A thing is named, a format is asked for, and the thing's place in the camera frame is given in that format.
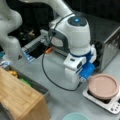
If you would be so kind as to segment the blue and white gripper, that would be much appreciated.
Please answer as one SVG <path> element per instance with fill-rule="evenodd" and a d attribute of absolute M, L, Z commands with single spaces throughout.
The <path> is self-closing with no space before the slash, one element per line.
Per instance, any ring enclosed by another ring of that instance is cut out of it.
<path fill-rule="evenodd" d="M 80 83 L 80 78 L 86 70 L 94 71 L 93 62 L 96 59 L 96 51 L 92 50 L 82 56 L 75 56 L 69 53 L 64 61 L 65 75 L 73 86 Z"/>

